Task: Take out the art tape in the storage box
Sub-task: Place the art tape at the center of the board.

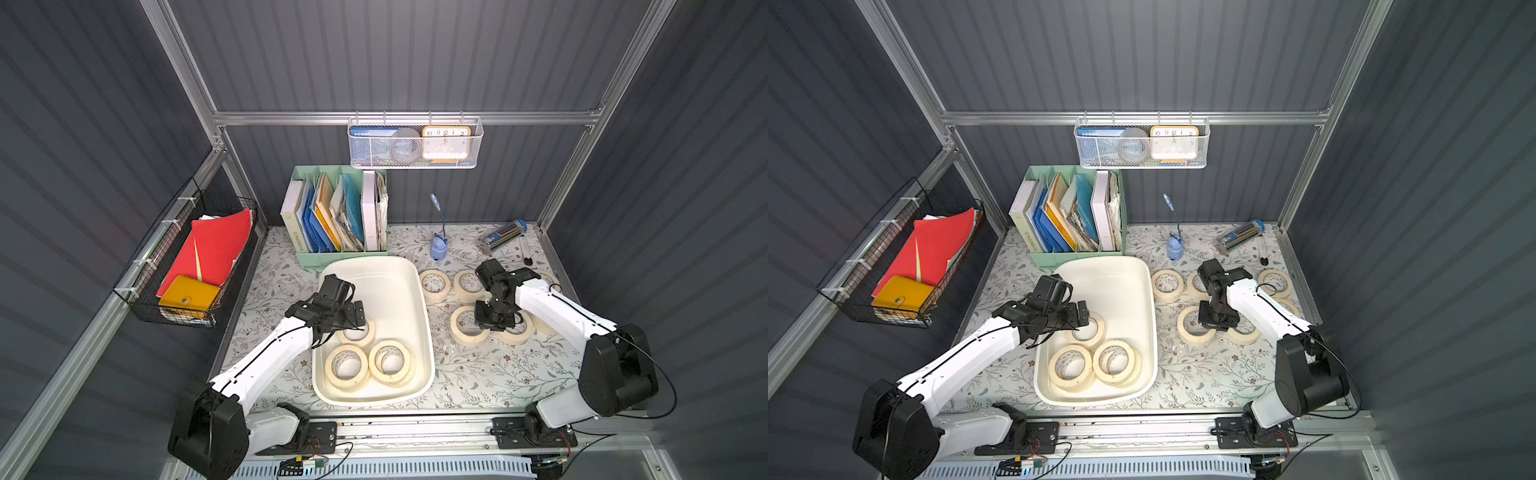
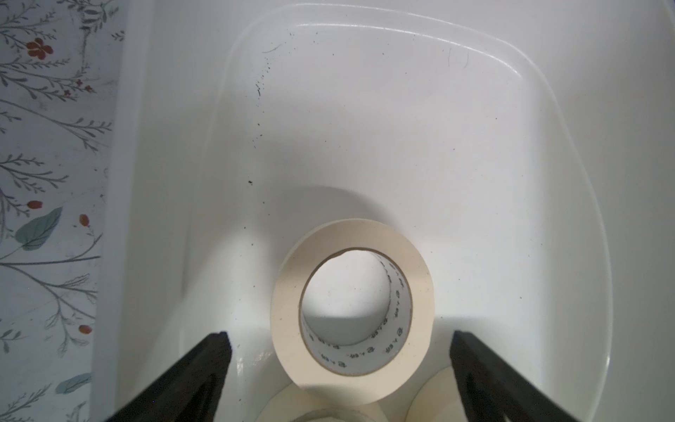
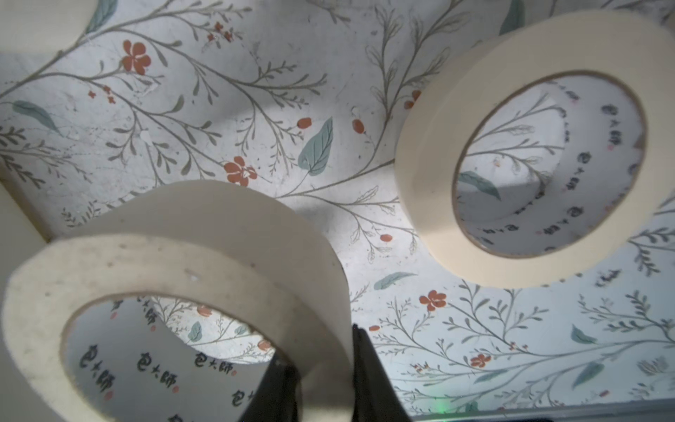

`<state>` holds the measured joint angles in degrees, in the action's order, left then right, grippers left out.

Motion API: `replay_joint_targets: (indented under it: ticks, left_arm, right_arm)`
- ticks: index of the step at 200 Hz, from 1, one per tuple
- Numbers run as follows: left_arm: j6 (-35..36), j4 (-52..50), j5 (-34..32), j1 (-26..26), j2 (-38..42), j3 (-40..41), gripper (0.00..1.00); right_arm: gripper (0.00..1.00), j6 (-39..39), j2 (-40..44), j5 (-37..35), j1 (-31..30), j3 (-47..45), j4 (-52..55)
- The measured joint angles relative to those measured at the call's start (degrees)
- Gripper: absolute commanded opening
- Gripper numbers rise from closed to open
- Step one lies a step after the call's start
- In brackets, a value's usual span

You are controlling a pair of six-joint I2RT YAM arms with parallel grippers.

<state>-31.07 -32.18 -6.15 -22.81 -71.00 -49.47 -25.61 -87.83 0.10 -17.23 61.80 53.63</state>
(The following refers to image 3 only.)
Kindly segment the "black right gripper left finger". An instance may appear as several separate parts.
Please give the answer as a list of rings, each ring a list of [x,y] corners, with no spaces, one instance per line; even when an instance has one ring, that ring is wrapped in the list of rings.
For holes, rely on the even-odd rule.
[[[275,353],[240,422],[298,422],[297,368]]]

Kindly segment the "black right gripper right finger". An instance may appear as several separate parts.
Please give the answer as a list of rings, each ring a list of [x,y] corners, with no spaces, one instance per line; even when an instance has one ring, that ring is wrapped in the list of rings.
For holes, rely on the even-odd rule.
[[[353,325],[353,421],[410,422],[367,331]]]

